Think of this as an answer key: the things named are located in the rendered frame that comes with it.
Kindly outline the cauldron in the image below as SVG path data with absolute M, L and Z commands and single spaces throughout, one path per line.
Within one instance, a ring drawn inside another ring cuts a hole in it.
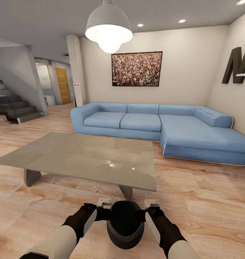
M 114 212 L 113 218 L 107 221 L 107 232 L 114 243 L 120 249 L 131 249 L 142 239 L 144 222 L 135 219 L 135 212 L 141 210 L 134 201 L 118 201 L 110 208 Z

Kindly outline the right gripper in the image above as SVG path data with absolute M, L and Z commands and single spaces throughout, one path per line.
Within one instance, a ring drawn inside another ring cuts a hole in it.
M 138 210 L 137 212 L 135 212 L 135 219 L 138 219 L 139 222 L 146 222 L 146 218 L 145 218 L 146 211 L 148 211 L 148 209 Z

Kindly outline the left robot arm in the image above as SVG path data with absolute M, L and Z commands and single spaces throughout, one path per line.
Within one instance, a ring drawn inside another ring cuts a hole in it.
M 112 199 L 100 198 L 97 205 L 84 203 L 74 214 L 69 215 L 55 232 L 26 251 L 20 259 L 69 259 L 80 238 L 94 221 L 108 221 L 115 213 L 104 205 L 114 205 Z

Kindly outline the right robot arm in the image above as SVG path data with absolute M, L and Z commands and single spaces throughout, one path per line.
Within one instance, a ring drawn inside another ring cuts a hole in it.
M 144 210 L 135 212 L 135 219 L 147 222 L 167 259 L 203 259 L 182 236 L 178 226 L 164 215 L 157 199 L 146 199 L 144 205 Z

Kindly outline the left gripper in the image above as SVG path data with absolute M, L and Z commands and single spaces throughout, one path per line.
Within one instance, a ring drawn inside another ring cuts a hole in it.
M 110 209 L 99 207 L 100 210 L 100 217 L 96 221 L 108 221 L 109 219 L 113 218 L 115 213 L 110 212 Z

